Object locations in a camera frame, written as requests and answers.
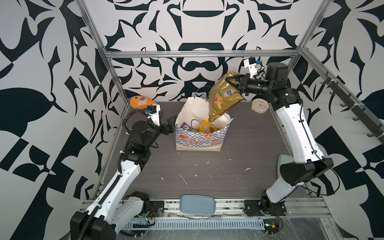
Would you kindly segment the gold snack bag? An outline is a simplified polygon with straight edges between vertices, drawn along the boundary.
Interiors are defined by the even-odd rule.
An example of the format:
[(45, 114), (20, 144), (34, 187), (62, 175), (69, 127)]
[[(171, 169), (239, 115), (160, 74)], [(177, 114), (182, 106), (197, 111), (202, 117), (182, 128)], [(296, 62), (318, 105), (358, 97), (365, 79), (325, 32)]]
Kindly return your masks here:
[(229, 71), (222, 76), (209, 92), (209, 122), (213, 123), (231, 107), (244, 100), (242, 94), (234, 87), (237, 83), (228, 83), (225, 78), (239, 76), (240, 73)]

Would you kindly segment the blue checkered paper bag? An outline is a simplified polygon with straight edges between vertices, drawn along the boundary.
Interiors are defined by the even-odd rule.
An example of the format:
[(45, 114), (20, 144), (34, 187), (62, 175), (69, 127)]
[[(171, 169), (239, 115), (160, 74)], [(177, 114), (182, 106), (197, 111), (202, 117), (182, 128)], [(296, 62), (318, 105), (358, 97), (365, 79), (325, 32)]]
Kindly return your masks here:
[[(212, 134), (199, 133), (199, 123), (209, 120), (209, 100), (197, 96), (189, 97), (176, 120), (176, 149), (178, 151), (219, 152), (225, 140), (231, 121), (225, 113), (211, 123), (219, 131)], [(191, 131), (181, 128), (183, 123), (192, 127)]]

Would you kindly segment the yellow orange candy bag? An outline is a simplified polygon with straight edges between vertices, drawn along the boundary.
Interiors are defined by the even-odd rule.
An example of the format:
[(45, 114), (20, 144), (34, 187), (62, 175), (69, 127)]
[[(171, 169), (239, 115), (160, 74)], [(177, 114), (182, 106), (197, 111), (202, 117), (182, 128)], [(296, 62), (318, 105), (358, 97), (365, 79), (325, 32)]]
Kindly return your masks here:
[(212, 125), (208, 120), (199, 123), (199, 133), (212, 134), (217, 131), (219, 131), (219, 129)]

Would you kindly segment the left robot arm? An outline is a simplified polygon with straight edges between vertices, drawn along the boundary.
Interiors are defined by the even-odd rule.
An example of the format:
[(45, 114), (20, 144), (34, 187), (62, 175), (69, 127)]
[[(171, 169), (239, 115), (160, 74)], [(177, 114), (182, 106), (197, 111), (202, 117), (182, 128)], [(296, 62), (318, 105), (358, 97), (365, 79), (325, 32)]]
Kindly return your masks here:
[(70, 220), (72, 240), (114, 240), (136, 216), (146, 215), (149, 195), (135, 191), (123, 200), (128, 188), (145, 168), (157, 138), (175, 132), (176, 118), (155, 125), (152, 116), (127, 129), (129, 139), (118, 159), (118, 169), (102, 193), (84, 212), (77, 211)]

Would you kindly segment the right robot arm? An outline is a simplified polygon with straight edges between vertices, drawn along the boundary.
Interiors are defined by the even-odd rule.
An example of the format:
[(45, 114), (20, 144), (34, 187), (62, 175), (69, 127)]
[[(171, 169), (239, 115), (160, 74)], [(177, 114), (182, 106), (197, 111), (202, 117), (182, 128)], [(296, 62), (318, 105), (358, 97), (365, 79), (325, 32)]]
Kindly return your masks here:
[(289, 68), (284, 63), (270, 63), (258, 70), (260, 61), (244, 60), (249, 72), (226, 78), (226, 82), (241, 94), (255, 94), (268, 102), (282, 123), (293, 153), (291, 163), (279, 166), (280, 176), (261, 196), (259, 209), (271, 212), (281, 206), (298, 187), (332, 170), (334, 162), (325, 157), (318, 147), (304, 115), (304, 105), (299, 92), (288, 87)]

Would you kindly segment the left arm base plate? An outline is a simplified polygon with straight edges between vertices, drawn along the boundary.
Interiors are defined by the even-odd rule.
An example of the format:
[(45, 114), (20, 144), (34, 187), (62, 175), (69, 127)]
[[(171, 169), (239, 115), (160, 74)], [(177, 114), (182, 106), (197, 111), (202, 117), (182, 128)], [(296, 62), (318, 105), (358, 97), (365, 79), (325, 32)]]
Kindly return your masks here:
[(143, 213), (148, 218), (159, 217), (164, 213), (164, 210), (165, 210), (164, 201), (144, 202)]

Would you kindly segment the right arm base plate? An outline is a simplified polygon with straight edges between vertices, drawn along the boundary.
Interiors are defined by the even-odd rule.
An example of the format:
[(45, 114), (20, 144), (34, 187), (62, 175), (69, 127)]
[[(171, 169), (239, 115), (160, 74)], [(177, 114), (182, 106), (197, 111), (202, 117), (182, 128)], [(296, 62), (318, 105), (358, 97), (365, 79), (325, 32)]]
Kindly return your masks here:
[(287, 208), (285, 202), (277, 204), (270, 203), (268, 200), (245, 200), (244, 213), (249, 216), (285, 216)]

